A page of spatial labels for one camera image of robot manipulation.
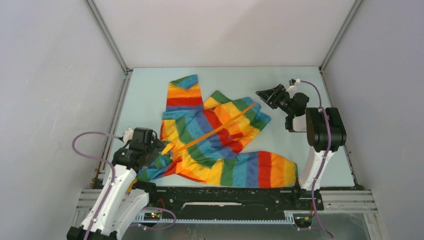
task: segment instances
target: white wall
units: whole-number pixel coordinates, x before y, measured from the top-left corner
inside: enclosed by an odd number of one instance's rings
[[[66,239],[95,168],[71,141],[107,130],[124,75],[82,0],[0,6],[0,238]]]
[[[130,68],[319,66],[354,0],[96,0]]]
[[[423,239],[424,1],[365,1],[324,74],[391,240]]]

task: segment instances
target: rainbow striped shirt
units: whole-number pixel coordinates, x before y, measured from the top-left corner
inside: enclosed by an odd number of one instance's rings
[[[267,151],[240,153],[271,121],[250,97],[231,100],[215,91],[202,100],[198,76],[168,84],[160,139],[166,148],[137,175],[149,181],[178,174],[211,185],[276,188],[293,184],[297,166]]]

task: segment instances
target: light blue table surface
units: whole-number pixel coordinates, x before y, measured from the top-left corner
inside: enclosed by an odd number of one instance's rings
[[[122,135],[127,127],[151,128],[159,133],[162,113],[166,107],[168,83],[195,74],[198,75],[203,100],[216,90],[233,100],[251,97],[261,104],[261,111],[271,117],[271,122],[242,153],[273,152],[295,162],[299,174],[303,171],[310,149],[306,133],[288,132],[285,129],[286,113],[279,108],[273,110],[268,107],[255,92],[274,88],[278,84],[288,88],[290,79],[301,79],[314,83],[323,97],[323,106],[329,107],[329,98],[320,72],[314,66],[136,68],[132,73],[116,134]],[[310,85],[298,84],[297,91],[309,96],[309,107],[318,107],[317,93]],[[111,153],[122,145],[122,142],[115,140]],[[158,186],[206,186],[178,175],[163,177],[152,182]],[[322,176],[321,186],[354,186],[346,153],[342,147],[330,159]]]

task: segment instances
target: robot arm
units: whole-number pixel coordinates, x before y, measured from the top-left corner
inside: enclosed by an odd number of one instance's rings
[[[309,97],[301,92],[295,93],[290,98],[289,92],[296,89],[296,84],[299,82],[301,82],[299,79],[292,79],[289,82],[290,87],[288,89],[279,84],[272,89],[257,91],[256,94],[272,109],[280,108],[287,113],[285,128],[289,132],[306,132],[310,150],[306,165],[298,178],[298,186],[295,187],[300,188],[301,191],[315,191],[320,189],[322,172],[330,158],[340,146],[345,144],[346,131],[337,108],[328,107],[325,109],[329,118],[329,135],[323,113],[324,108],[307,107]],[[325,156],[329,138],[331,145]]]
[[[114,181],[110,171],[94,207],[79,228],[69,229],[68,240],[120,240],[140,210],[156,201],[156,185],[150,182],[135,184],[123,201],[136,170],[148,167],[164,147],[153,133],[148,128],[125,131],[123,140],[129,148],[125,145],[113,155]]]

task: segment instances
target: orange strap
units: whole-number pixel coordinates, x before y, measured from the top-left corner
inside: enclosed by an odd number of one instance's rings
[[[216,134],[218,131],[220,131],[221,129],[227,128],[229,127],[232,123],[234,123],[238,118],[240,118],[241,116],[243,116],[247,111],[249,111],[249,109],[253,108],[253,106],[255,106],[256,102],[254,102],[252,105],[246,107],[246,109],[244,109],[242,112],[240,112],[239,114],[237,114],[237,116],[231,118],[229,121],[227,121],[226,123],[222,124],[221,126],[215,128],[214,130],[206,133],[205,135],[195,139],[194,141],[184,145],[183,147],[181,147],[180,149],[176,150],[174,152],[174,155],[178,155],[179,153],[181,153],[182,151],[188,149],[189,147],[197,144],[198,142],[209,138],[210,136],[212,136],[213,134]]]

